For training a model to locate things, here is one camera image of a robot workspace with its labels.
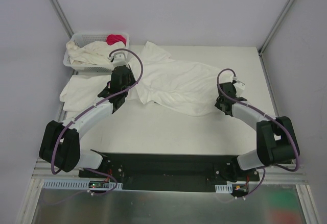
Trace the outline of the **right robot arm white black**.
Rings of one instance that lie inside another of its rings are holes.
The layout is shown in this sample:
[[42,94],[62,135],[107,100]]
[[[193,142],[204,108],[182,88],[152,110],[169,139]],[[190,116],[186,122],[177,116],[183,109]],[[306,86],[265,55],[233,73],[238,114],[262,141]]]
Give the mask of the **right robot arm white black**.
[[270,116],[237,96],[236,82],[218,84],[215,107],[225,115],[237,118],[256,132],[256,149],[232,160],[230,175],[242,180],[248,170],[277,166],[289,172],[299,170],[300,150],[293,124],[286,116]]

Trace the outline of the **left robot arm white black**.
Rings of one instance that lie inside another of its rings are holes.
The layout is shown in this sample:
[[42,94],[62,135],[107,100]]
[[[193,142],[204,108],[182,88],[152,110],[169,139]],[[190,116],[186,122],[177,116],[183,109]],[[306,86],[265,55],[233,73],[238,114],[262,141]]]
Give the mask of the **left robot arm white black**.
[[99,121],[117,111],[125,102],[128,90],[136,84],[132,70],[125,65],[118,66],[92,105],[75,117],[47,124],[39,156],[51,164],[52,174],[75,168],[90,168],[98,178],[107,174],[105,157],[92,150],[82,150],[80,140]]

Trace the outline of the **folded white t shirt stack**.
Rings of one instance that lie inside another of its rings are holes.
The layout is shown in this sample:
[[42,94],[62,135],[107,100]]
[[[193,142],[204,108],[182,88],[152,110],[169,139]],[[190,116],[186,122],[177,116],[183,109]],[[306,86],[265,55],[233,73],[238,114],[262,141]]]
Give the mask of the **folded white t shirt stack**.
[[111,75],[73,75],[63,88],[59,100],[66,112],[81,112],[92,104],[97,95],[106,87]]

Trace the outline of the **red garment in basket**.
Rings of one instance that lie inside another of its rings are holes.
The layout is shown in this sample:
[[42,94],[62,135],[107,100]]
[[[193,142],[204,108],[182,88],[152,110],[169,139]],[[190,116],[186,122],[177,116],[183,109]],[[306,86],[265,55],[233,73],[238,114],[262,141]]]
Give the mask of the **red garment in basket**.
[[106,38],[106,43],[108,45],[114,45],[115,43],[122,42],[124,46],[126,46],[126,38],[122,35],[110,34]]

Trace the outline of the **cream clothes in basket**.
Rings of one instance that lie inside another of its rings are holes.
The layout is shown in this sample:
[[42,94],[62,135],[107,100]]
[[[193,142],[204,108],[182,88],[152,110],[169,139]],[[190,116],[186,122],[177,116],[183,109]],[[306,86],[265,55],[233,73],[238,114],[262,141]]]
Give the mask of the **cream clothes in basket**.
[[112,64],[108,60],[109,54],[115,49],[124,47],[122,42],[108,45],[104,41],[94,41],[84,47],[78,47],[73,41],[69,41],[66,44],[66,51],[69,57],[69,64],[107,66],[113,69]]

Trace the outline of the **white plastic laundry basket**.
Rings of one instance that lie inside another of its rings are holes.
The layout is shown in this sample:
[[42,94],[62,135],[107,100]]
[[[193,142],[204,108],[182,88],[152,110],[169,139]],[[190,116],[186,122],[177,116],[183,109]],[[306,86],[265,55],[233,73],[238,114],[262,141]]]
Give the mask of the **white plastic laundry basket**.
[[110,72],[126,65],[127,33],[79,32],[66,44],[63,64],[78,72]]

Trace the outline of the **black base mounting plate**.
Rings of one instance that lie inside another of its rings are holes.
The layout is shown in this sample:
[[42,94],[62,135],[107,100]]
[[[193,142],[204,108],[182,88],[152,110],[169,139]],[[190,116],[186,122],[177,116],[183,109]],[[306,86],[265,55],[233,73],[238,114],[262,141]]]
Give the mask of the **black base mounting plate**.
[[96,172],[79,171],[81,178],[109,173],[124,190],[214,192],[228,182],[258,182],[255,169],[240,170],[235,155],[165,155],[102,153]]

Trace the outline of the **aluminium rail front right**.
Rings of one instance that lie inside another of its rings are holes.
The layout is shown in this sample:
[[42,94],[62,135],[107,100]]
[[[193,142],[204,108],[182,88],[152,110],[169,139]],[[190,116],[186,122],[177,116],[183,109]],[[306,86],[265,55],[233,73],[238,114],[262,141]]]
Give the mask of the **aluminium rail front right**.
[[270,166],[266,168],[263,183],[274,185],[308,185],[309,180],[305,172],[305,167],[302,165],[300,165],[296,172],[286,171],[277,166]]

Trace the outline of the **left aluminium frame post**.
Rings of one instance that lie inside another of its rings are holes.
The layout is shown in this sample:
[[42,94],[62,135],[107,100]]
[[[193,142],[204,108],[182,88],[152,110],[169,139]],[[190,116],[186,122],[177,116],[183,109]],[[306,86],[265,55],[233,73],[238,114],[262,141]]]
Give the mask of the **left aluminium frame post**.
[[62,10],[62,7],[60,6],[60,3],[58,0],[49,0],[50,4],[52,5],[61,25],[63,26],[67,36],[69,38],[71,38],[74,34],[74,31],[71,27],[71,25],[69,24],[64,11]]

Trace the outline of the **aluminium frame post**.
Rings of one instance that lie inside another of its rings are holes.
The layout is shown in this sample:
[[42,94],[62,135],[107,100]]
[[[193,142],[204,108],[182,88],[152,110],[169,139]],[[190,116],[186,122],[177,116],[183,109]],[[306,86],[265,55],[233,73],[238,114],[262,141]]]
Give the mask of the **aluminium frame post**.
[[279,13],[277,19],[275,20],[272,28],[270,29],[267,37],[265,38],[263,44],[261,47],[258,49],[259,56],[262,56],[264,51],[267,49],[269,43],[279,30],[279,28],[282,26],[283,21],[286,19],[289,11],[291,8],[295,5],[296,0],[287,0],[285,5],[283,6],[281,12]]
[[74,34],[74,31],[71,27],[71,25],[69,24],[64,11],[62,10],[62,7],[60,6],[60,3],[58,0],[49,0],[50,4],[52,5],[61,25],[63,26],[67,36],[69,38],[71,38]]

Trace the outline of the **right aluminium frame post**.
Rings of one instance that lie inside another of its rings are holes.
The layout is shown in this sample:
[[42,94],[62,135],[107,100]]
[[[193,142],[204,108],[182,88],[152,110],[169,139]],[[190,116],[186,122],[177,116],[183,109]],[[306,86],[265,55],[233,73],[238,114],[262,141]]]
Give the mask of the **right aluminium frame post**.
[[263,44],[261,47],[258,49],[259,56],[262,56],[264,51],[267,49],[269,43],[279,30],[279,28],[282,26],[283,21],[286,19],[289,11],[291,8],[295,5],[296,0],[287,0],[285,5],[283,6],[281,12],[279,13],[277,19],[275,20],[272,28],[270,29],[267,37],[265,38]]

